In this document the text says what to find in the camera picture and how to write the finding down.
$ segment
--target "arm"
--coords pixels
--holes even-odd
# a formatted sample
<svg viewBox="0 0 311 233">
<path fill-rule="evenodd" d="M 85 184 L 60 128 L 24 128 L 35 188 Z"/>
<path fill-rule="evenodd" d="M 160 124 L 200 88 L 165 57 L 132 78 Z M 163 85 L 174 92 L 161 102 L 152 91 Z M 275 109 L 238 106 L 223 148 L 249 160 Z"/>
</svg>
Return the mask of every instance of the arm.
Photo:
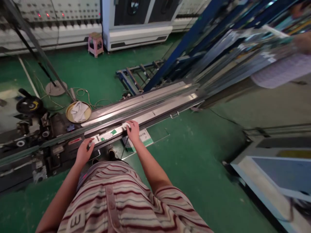
<svg viewBox="0 0 311 233">
<path fill-rule="evenodd" d="M 155 193 L 163 186 L 172 185 L 165 171 L 161 168 L 158 162 L 154 159 L 154 157 L 150 154 L 142 141 L 139 139 L 138 123 L 136 121 L 127 121 L 127 123 L 131 127 L 130 129 L 129 126 L 126 126 L 127 134 L 137 151 L 138 158 L 142 164 L 144 173 L 153 193 Z"/>
<path fill-rule="evenodd" d="M 72 202 L 72 199 L 75 197 L 75 192 L 78 186 L 82 168 L 89 160 L 91 153 L 94 149 L 94 143 L 92 143 L 90 149 L 87 150 L 88 144 L 93 139 L 94 138 L 85 139 L 80 145 L 75 164 L 70 169 L 70 172 L 66 176 L 66 179 L 56 193 L 49 207 L 45 211 L 36 229 L 36 233 L 50 231 L 56 232 L 58 230 L 58 227 L 68 206 Z"/>
</svg>

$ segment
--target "yellow bowl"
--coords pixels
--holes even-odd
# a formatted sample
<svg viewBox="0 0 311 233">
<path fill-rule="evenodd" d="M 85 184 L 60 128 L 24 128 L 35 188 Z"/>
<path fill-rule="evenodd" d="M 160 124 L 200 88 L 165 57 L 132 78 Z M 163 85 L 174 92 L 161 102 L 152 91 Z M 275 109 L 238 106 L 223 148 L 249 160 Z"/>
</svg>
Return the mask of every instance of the yellow bowl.
<svg viewBox="0 0 311 233">
<path fill-rule="evenodd" d="M 88 103 L 86 103 L 86 102 L 83 102 L 83 101 L 81 101 L 83 104 L 86 104 L 87 106 L 88 106 L 88 108 L 85 110 L 85 112 L 84 112 L 84 117 L 85 117 L 85 120 L 84 121 L 79 121 L 79 122 L 75 122 L 74 121 L 74 118 L 73 118 L 73 116 L 72 116 L 72 114 L 71 114 L 71 110 L 72 110 L 72 108 L 74 107 L 74 105 L 77 103 L 77 102 L 74 102 L 74 103 L 72 103 L 71 105 L 69 105 L 68 106 L 68 108 L 66 109 L 66 117 L 67 117 L 67 119 L 69 120 L 69 121 L 71 121 L 72 123 L 82 123 L 82 122 L 85 122 L 85 121 L 87 121 L 89 118 L 90 118 L 90 116 L 91 116 L 91 114 L 92 114 L 92 109 L 91 109 L 91 107 L 90 107 L 90 105 L 88 104 Z"/>
</svg>

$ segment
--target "cardboard box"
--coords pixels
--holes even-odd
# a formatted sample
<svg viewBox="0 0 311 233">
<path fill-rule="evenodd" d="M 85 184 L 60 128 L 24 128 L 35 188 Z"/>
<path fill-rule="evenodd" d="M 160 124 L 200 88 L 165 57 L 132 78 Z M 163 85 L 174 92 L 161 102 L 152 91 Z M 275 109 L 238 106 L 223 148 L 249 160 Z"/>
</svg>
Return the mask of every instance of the cardboard box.
<svg viewBox="0 0 311 233">
<path fill-rule="evenodd" d="M 127 137 L 125 136 L 122 138 L 122 141 L 125 145 L 125 148 L 128 152 L 136 152 L 133 143 L 131 142 L 131 140 L 127 141 Z M 152 138 L 150 137 L 148 131 L 146 129 L 143 129 L 141 131 L 139 131 L 139 138 L 140 140 L 143 142 L 143 144 L 145 145 L 145 147 L 151 145 L 153 143 Z"/>
</svg>

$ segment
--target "blue panel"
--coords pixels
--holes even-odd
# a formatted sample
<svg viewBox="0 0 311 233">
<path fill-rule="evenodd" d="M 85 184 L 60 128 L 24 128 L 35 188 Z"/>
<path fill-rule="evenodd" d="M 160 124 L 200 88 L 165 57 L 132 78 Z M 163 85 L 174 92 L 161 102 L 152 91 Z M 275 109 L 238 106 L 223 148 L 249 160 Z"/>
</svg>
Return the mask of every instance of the blue panel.
<svg viewBox="0 0 311 233">
<path fill-rule="evenodd" d="M 217 11 L 220 9 L 224 2 L 225 0 L 212 0 L 209 3 L 209 5 L 203 11 L 202 15 L 185 34 L 185 36 L 183 37 L 179 45 L 175 48 L 175 50 L 172 52 L 167 61 L 144 87 L 144 92 L 150 91 L 151 88 L 159 83 L 161 78 L 170 70 L 171 66 L 176 62 L 176 59 L 182 55 L 186 48 L 188 48 L 198 39 L 199 34 L 202 32 L 208 22 L 210 22 L 214 18 Z"/>
<path fill-rule="evenodd" d="M 311 161 L 253 158 L 280 188 L 311 195 Z"/>
</svg>

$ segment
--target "hand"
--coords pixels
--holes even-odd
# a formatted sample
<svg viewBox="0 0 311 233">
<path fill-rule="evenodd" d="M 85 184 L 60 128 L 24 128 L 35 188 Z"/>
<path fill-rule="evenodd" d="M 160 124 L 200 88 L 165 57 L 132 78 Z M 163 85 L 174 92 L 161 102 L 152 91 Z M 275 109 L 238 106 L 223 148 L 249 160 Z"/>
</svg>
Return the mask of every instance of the hand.
<svg viewBox="0 0 311 233">
<path fill-rule="evenodd" d="M 87 146 L 93 140 L 94 138 L 84 139 L 78 149 L 77 158 L 75 159 L 75 165 L 79 166 L 80 168 L 82 168 L 91 157 L 95 143 L 91 144 L 89 150 L 87 150 Z"/>
<path fill-rule="evenodd" d="M 311 55 L 311 32 L 295 35 L 293 42 L 300 53 Z"/>
<path fill-rule="evenodd" d="M 139 142 L 139 125 L 138 122 L 130 120 L 127 121 L 126 123 L 128 123 L 131 127 L 131 129 L 129 128 L 129 126 L 126 126 L 126 131 L 127 131 L 127 135 L 129 136 L 129 139 L 131 140 L 131 142 L 134 144 L 136 142 Z"/>
</svg>

